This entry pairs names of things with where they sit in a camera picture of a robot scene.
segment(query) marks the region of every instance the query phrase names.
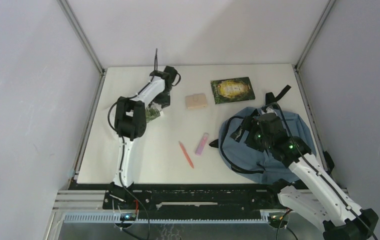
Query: gray floor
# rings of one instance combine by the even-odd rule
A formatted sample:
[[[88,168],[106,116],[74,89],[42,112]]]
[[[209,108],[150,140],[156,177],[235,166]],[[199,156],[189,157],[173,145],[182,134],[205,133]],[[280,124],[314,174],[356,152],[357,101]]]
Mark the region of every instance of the gray floor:
[[[299,240],[322,240],[322,234],[311,223],[297,214],[291,214],[288,226]],[[131,226],[130,232],[147,236],[147,225]],[[64,223],[60,240],[133,240],[113,223]],[[276,230],[268,224],[151,224],[151,240],[275,240]],[[280,240],[295,240],[282,229]]]

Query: wooden block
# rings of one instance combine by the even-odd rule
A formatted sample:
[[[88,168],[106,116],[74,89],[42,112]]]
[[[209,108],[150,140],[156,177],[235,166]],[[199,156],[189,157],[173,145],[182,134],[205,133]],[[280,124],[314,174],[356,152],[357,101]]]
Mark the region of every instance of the wooden block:
[[[204,93],[193,94],[185,97],[185,105],[187,109],[201,109],[208,106],[208,101]]]

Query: blue backpack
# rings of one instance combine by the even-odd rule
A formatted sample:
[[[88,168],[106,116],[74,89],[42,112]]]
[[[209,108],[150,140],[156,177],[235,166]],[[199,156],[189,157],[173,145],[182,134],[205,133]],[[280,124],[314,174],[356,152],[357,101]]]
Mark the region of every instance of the blue backpack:
[[[270,101],[276,102],[278,99],[270,99],[267,102]],[[279,111],[275,109],[275,112],[283,123]],[[218,141],[213,141],[209,145],[211,147],[218,147],[219,154],[224,163],[231,170],[256,183],[270,185],[279,179],[284,179],[290,183],[299,180],[283,163],[273,158],[268,150],[260,152],[248,147],[245,144],[245,139],[248,135],[247,131],[243,134],[240,142],[230,137],[239,128],[244,117],[252,115],[257,118],[256,116],[260,116],[261,114],[263,114],[261,108],[246,107],[242,109],[222,123],[219,129]],[[288,111],[283,111],[283,115],[292,135],[300,137],[310,147],[312,153],[317,155],[311,131],[301,117],[297,113]]]

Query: white table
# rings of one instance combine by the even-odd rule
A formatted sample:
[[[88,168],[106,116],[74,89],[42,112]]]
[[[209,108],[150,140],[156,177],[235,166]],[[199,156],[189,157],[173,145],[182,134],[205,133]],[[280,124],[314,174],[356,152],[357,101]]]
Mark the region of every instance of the white table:
[[[142,137],[142,167],[135,169],[135,183],[140,184],[245,184],[251,180],[231,171],[218,149],[206,144],[202,156],[195,155],[204,133],[208,143],[218,138],[221,124],[244,107],[261,107],[265,94],[277,95],[286,85],[292,88],[279,101],[283,110],[298,113],[309,124],[292,66],[290,64],[199,65],[177,66],[181,83],[171,91],[171,106],[164,115],[148,123]],[[119,141],[109,132],[107,109],[120,96],[132,96],[148,80],[153,67],[110,67],[97,105],[94,121],[82,159],[77,182],[80,184],[110,183],[118,163]],[[255,100],[215,105],[211,80],[249,77]],[[185,96],[204,93],[208,107],[186,109]],[[192,169],[178,141],[193,161]]]

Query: red pencil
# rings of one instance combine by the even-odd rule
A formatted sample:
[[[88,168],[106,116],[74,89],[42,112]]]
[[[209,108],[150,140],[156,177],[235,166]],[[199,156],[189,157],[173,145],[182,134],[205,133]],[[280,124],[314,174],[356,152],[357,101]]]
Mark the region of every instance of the red pencil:
[[[188,164],[190,164],[190,167],[191,167],[192,169],[194,169],[195,166],[193,165],[193,162],[192,162],[192,160],[190,159],[190,156],[187,154],[186,148],[184,147],[183,143],[180,142],[180,141],[178,141],[178,143],[179,143],[179,146],[181,147],[182,153],[184,153],[184,156],[185,156],[185,158],[187,159]]]

